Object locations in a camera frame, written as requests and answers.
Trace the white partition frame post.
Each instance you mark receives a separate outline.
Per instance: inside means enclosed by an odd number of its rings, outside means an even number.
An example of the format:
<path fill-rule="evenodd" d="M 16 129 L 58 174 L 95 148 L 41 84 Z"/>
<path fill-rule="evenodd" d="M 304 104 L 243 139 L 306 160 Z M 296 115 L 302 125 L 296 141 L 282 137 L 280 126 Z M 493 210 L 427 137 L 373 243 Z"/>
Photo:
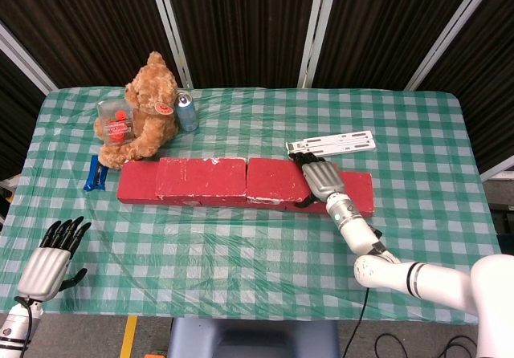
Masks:
<path fill-rule="evenodd" d="M 58 89 L 51 77 L 1 20 L 0 50 L 44 95 Z"/>
<path fill-rule="evenodd" d="M 479 8 L 483 0 L 462 0 L 445 27 L 434 41 L 414 74 L 405 86 L 406 92 L 415 91 L 429 75 L 435 64 L 441 59 L 454 39 L 467 24 L 467 21 Z"/>
<path fill-rule="evenodd" d="M 514 155 L 480 174 L 482 182 L 514 180 Z"/>
<path fill-rule="evenodd" d="M 298 88 L 310 88 L 320 59 L 333 0 L 312 0 L 308 29 L 297 81 Z"/>
<path fill-rule="evenodd" d="M 194 81 L 190 74 L 189 65 L 187 63 L 186 51 L 183 47 L 182 38 L 180 36 L 177 19 L 173 11 L 171 0 L 154 0 L 164 28 L 169 48 L 173 55 L 178 76 L 182 82 L 182 86 L 188 89 L 194 88 Z"/>

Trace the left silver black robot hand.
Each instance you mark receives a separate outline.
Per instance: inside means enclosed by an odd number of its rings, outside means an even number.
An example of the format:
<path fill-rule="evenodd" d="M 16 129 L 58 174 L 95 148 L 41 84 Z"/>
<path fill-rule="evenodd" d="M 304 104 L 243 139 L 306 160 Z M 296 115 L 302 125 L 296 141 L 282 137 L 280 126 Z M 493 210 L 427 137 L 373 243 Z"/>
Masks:
<path fill-rule="evenodd" d="M 91 225 L 83 216 L 51 224 L 25 266 L 17 286 L 18 296 L 28 303 L 44 303 L 80 283 L 87 268 L 69 279 L 65 275 Z"/>

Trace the blue drink can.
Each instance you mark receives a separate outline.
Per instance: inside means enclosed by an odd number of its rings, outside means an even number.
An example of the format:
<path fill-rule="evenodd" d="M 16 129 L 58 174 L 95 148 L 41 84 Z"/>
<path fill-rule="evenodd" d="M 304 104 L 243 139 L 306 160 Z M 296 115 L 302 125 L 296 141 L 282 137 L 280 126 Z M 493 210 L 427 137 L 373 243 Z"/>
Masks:
<path fill-rule="evenodd" d="M 193 132 L 198 128 L 198 114 L 190 93 L 185 91 L 177 93 L 176 113 L 184 131 Z"/>

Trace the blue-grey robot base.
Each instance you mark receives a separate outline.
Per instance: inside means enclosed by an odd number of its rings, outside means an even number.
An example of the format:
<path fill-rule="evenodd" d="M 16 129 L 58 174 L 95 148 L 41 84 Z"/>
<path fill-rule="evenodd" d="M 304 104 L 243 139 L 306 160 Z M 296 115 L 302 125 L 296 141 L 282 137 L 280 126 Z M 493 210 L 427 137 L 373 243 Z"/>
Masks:
<path fill-rule="evenodd" d="M 167 358 L 341 358 L 334 320 L 173 320 Z"/>

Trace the green checkered tablecloth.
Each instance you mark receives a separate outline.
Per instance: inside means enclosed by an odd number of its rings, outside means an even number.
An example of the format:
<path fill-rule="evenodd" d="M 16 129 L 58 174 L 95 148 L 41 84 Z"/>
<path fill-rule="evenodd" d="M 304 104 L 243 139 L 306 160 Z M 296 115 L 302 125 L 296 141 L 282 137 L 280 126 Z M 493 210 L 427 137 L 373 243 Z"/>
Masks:
<path fill-rule="evenodd" d="M 68 268 L 85 278 L 45 312 L 232 319 L 367 319 L 474 323 L 475 317 L 391 290 L 367 291 L 327 214 L 126 205 L 120 174 L 84 191 L 96 105 L 119 87 L 73 87 L 43 101 L 14 201 L 0 231 L 0 314 L 47 227 L 91 223 Z M 192 91 L 200 125 L 163 157 L 284 159 L 285 144 L 369 130 L 377 147 L 336 157 L 369 173 L 371 224 L 404 260 L 468 271 L 500 248 L 459 100 L 445 92 L 218 88 Z"/>

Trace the clear box with red items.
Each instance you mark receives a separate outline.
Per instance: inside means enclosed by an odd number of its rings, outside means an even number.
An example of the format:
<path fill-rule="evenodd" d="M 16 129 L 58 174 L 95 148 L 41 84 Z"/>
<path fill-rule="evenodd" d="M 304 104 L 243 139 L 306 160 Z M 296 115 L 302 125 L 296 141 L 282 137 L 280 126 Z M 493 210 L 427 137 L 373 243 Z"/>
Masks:
<path fill-rule="evenodd" d="M 133 112 L 125 99 L 102 100 L 97 104 L 97 111 L 101 138 L 106 145 L 123 145 L 133 141 Z"/>

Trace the white slotted folding stand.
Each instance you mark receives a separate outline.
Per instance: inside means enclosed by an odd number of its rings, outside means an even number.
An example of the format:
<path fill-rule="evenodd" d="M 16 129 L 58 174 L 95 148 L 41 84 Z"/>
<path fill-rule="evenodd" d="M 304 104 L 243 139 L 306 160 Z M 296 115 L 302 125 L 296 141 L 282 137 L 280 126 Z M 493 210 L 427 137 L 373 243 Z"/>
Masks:
<path fill-rule="evenodd" d="M 370 130 L 317 136 L 285 144 L 289 154 L 312 153 L 317 157 L 375 150 L 376 143 Z"/>

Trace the black equipment box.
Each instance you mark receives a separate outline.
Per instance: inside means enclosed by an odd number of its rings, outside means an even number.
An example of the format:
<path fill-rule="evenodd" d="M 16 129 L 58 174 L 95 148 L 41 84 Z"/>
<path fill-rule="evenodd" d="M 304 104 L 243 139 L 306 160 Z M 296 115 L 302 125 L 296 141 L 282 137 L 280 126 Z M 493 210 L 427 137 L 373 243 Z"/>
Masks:
<path fill-rule="evenodd" d="M 501 252 L 514 255 L 514 180 L 488 180 L 483 187 Z"/>

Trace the brown teddy bear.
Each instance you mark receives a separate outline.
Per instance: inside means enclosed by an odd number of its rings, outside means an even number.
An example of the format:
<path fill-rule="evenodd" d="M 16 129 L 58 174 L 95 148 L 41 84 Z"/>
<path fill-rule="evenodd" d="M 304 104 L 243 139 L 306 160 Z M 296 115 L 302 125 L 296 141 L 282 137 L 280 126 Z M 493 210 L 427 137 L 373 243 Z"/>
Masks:
<path fill-rule="evenodd" d="M 177 81 L 161 53 L 151 52 L 146 64 L 124 89 L 124 99 L 133 112 L 135 138 L 123 145 L 103 144 L 98 152 L 100 163 L 110 169 L 121 169 L 127 161 L 152 157 L 176 136 L 179 132 L 175 113 L 177 93 Z M 172 103 L 174 114 L 158 115 L 151 110 L 152 100 Z"/>

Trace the red brick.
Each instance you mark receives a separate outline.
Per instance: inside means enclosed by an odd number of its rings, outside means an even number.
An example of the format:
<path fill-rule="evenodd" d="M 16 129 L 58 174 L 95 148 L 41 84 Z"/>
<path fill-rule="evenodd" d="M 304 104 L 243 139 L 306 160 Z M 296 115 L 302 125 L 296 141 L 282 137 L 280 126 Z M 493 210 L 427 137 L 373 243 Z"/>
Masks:
<path fill-rule="evenodd" d="M 284 201 L 279 201 L 277 204 L 271 201 L 234 201 L 227 199 L 207 199 L 200 201 L 202 206 L 212 207 L 229 207 L 229 208 L 242 208 L 242 209 L 262 209 L 262 210 L 279 210 L 286 211 L 288 206 Z"/>
<path fill-rule="evenodd" d="M 290 160 L 253 157 L 247 165 L 247 203 L 257 208 L 295 208 L 311 193 L 298 168 Z"/>
<path fill-rule="evenodd" d="M 345 184 L 345 192 L 355 203 L 364 218 L 370 218 L 374 214 L 373 179 L 370 173 L 340 171 L 342 181 Z M 306 208 L 295 206 L 296 201 L 288 201 L 285 205 L 287 211 L 308 214 L 322 214 L 327 216 L 325 204 L 319 201 Z"/>
<path fill-rule="evenodd" d="M 123 165 L 116 193 L 124 204 L 201 206 L 199 201 L 181 197 L 164 198 L 156 195 L 158 161 L 130 161 Z"/>
<path fill-rule="evenodd" d="M 162 201 L 184 205 L 245 202 L 246 171 L 243 158 L 163 158 L 155 194 Z"/>

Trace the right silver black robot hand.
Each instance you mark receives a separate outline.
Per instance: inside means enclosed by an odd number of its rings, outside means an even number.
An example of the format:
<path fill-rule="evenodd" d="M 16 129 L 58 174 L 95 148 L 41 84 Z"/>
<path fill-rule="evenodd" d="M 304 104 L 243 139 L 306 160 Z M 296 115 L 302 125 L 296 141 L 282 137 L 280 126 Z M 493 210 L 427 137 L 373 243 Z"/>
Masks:
<path fill-rule="evenodd" d="M 344 182 L 333 163 L 312 153 L 289 153 L 288 156 L 300 169 L 310 189 L 310 194 L 297 202 L 296 207 L 306 208 L 315 201 L 327 202 L 335 193 L 345 193 Z"/>

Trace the blue snack wrapper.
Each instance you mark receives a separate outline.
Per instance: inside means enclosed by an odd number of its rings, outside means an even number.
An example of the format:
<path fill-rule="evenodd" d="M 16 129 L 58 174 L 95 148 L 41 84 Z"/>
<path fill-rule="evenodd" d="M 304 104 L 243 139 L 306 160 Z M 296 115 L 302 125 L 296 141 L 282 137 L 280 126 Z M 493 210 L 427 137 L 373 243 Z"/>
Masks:
<path fill-rule="evenodd" d="M 94 189 L 105 190 L 107 174 L 108 167 L 100 163 L 97 155 L 93 155 L 90 161 L 88 178 L 84 184 L 84 191 L 89 192 Z"/>

